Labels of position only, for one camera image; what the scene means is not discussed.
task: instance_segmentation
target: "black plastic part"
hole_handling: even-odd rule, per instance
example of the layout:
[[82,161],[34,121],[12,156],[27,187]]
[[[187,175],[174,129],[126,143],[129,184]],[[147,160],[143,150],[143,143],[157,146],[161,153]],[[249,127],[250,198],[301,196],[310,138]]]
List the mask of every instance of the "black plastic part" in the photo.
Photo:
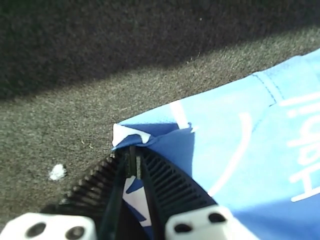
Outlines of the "black plastic part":
[[[120,177],[123,174],[123,172],[120,172],[119,167],[125,157],[121,151],[111,154],[107,159],[102,160],[97,166],[90,169],[88,174],[85,174],[82,179],[74,184],[61,201],[46,205],[40,212],[44,214],[89,217],[94,220],[96,232],[101,233],[106,227],[104,217],[108,215],[106,212],[107,206],[109,204],[114,206],[112,205],[112,193],[118,197],[119,193],[121,193],[122,196],[123,186],[121,181],[117,182],[116,176],[119,175]],[[133,236],[140,240],[149,239],[126,202],[120,198],[116,205],[117,203],[121,208],[120,210],[118,209],[119,213],[117,214],[116,239],[132,240]]]
[[158,153],[137,147],[142,181],[150,212],[153,237],[165,239],[165,225],[172,215],[217,204],[190,176]]
[[122,207],[122,196],[126,182],[124,162],[120,164],[118,174],[113,182],[113,189],[102,217],[101,227],[97,238],[98,240],[116,240],[119,223],[119,216]]

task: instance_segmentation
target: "blue fabric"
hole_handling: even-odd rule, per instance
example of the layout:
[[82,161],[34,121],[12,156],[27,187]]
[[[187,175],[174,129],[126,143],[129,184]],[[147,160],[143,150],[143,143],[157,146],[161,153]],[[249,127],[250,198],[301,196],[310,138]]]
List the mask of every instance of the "blue fabric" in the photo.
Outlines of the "blue fabric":
[[163,105],[119,123],[147,143],[115,148],[168,158],[260,239],[320,239],[320,49],[177,104],[188,127]]

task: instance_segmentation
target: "white curved line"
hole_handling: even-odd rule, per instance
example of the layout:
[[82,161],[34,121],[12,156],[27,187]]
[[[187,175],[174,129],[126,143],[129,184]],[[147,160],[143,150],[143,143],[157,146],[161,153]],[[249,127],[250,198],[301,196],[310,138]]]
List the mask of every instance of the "white curved line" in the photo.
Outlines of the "white curved line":
[[184,107],[182,106],[181,101],[177,100],[170,102],[169,106],[179,129],[189,128],[187,116],[185,114]]
[[252,120],[251,116],[248,112],[243,112],[239,114],[239,118],[241,121],[241,129],[242,129],[242,138],[241,142],[237,148],[237,150],[234,152],[231,160],[229,161],[228,165],[226,166],[224,172],[222,173],[221,177],[218,179],[218,181],[213,185],[213,187],[210,188],[208,191],[208,194],[213,197],[229,180],[231,175],[236,170],[236,167],[241,159],[241,157],[246,152],[250,138],[252,133]]

